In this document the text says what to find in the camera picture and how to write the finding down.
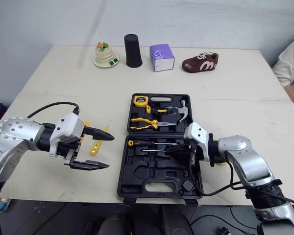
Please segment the shoe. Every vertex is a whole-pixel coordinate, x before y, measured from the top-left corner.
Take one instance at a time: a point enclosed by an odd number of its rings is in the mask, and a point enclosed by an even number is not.
[[[218,63],[219,55],[212,52],[203,52],[198,56],[184,60],[182,68],[186,72],[203,72],[214,70]]]

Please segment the tissue box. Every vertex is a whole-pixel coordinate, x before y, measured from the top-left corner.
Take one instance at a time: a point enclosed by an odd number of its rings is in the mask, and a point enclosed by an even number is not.
[[[150,46],[149,54],[155,72],[173,69],[175,57],[168,44]]]

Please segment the table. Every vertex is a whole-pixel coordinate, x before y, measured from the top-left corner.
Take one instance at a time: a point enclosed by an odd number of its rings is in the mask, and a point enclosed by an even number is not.
[[[219,54],[215,71],[196,74],[181,68],[184,59],[199,48],[173,48],[175,68],[153,72],[147,47],[141,48],[143,65],[125,65],[125,50],[114,47],[120,62],[113,68],[94,66],[94,46],[54,46],[15,98],[5,116],[27,116],[57,101],[79,104],[80,118],[103,129],[109,125],[114,141],[105,141],[91,156],[93,144],[84,138],[79,160],[95,160],[110,167],[96,171],[73,170],[63,158],[47,152],[28,151],[1,195],[15,199],[122,202],[117,185],[122,160],[126,121],[133,93],[189,94],[193,120],[215,139],[243,135],[268,162],[276,178],[284,183],[285,196],[294,199],[294,104],[257,50],[210,49]],[[33,117],[38,122],[56,123],[72,107],[62,105]],[[205,192],[229,183],[228,166],[211,168],[201,164]],[[180,199],[139,198],[137,203],[184,203]],[[244,191],[226,191],[199,201],[206,205],[251,205]]]

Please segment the pliers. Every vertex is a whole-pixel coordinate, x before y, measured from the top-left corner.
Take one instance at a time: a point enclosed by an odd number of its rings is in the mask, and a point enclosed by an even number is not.
[[[131,122],[145,122],[148,123],[150,125],[147,126],[143,126],[143,127],[134,127],[131,126],[130,129],[132,130],[145,130],[145,129],[149,129],[149,128],[153,128],[153,129],[158,129],[158,126],[173,126],[173,125],[177,125],[176,123],[171,123],[171,122],[165,122],[165,121],[157,121],[157,120],[149,120],[146,118],[142,118],[142,117],[138,117],[138,118],[133,118],[131,119]]]

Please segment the shoe lace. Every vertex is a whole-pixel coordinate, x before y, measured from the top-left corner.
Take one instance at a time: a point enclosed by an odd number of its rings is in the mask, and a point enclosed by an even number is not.
[[[198,60],[206,59],[206,55],[212,55],[212,54],[213,53],[210,51],[205,51],[205,52],[199,53],[197,56],[197,59]]]

